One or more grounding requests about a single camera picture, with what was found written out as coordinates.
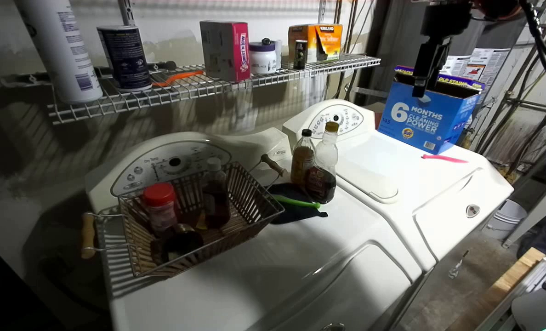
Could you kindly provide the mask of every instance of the cardboard box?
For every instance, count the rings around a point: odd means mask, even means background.
[[[411,98],[411,70],[397,68],[378,131],[417,149],[439,155],[461,136],[477,103],[481,83],[439,76],[422,98]]]
[[[200,22],[204,70],[222,81],[250,79],[250,39],[246,22]]]
[[[307,43],[305,63],[338,59],[341,54],[340,24],[305,24],[288,28],[288,65],[294,68],[297,48],[295,41]]]

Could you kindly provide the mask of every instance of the basket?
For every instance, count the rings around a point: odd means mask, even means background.
[[[134,199],[139,195],[119,197],[119,206],[125,217],[125,239],[128,245],[128,258],[134,276],[159,276],[169,278],[183,272],[231,247],[237,247],[257,236],[273,217],[283,214],[272,195],[259,186],[251,175],[231,162],[224,168],[226,188],[229,201],[229,221],[218,230],[198,232],[202,247],[178,256],[167,263],[156,263],[152,258],[152,245],[158,241],[147,225],[139,223],[136,215]],[[172,180],[178,197],[178,223],[182,226],[194,226],[204,210],[202,188],[205,173],[194,173]]]

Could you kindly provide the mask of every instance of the washing machine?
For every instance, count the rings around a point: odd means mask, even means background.
[[[90,177],[115,329],[369,329],[411,287],[419,263],[384,215],[345,188],[321,208],[327,217],[268,225],[172,278],[134,276],[117,195],[200,171],[207,158],[235,160],[264,186],[281,182],[259,164],[261,155],[290,169],[288,136],[279,129],[248,136],[176,133]]]
[[[290,144],[301,129],[312,129],[319,142],[325,122],[340,123],[338,186],[382,215],[422,271],[512,191],[483,157],[461,147],[437,157],[409,147],[375,131],[371,111],[341,100],[312,105],[284,122],[283,131]]]

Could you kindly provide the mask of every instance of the white wire shelf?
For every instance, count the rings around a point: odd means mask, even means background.
[[[238,85],[248,88],[261,88],[261,87],[295,81],[303,76],[338,74],[345,70],[360,70],[360,68],[371,68],[378,65],[380,65],[380,59],[376,57],[341,55],[336,61],[307,65],[305,70],[283,70],[270,76],[257,76]],[[159,107],[159,105],[172,105],[180,101],[218,96],[218,94],[224,94],[226,90],[231,90],[233,87],[237,85],[227,81],[215,81],[200,76],[200,77],[180,81],[167,88],[104,94],[101,100],[91,103],[64,105],[55,101],[47,105],[47,111],[53,125],[64,125],[71,122],[82,122],[82,120],[101,118],[101,116],[113,116],[121,112],[134,112],[134,111],[143,111],[143,109]]]

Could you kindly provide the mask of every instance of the wall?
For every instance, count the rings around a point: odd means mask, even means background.
[[[119,24],[115,0],[73,0],[88,52],[104,65],[95,26]],[[200,65],[198,20],[246,20],[250,37],[279,39],[286,26],[316,22],[316,0],[136,0],[148,61]],[[327,2],[325,22],[334,2]],[[341,22],[349,15],[345,2]],[[362,19],[354,31],[365,31]],[[364,35],[354,50],[364,50]],[[42,65],[11,0],[0,0],[0,77],[40,72]],[[301,111],[303,87],[255,90],[257,127]],[[79,261],[79,215],[90,210],[86,173],[147,138],[174,131],[227,133],[233,114],[220,98],[53,127],[49,88],[0,87],[0,256],[47,304],[66,328],[86,329],[102,305],[99,261]]]

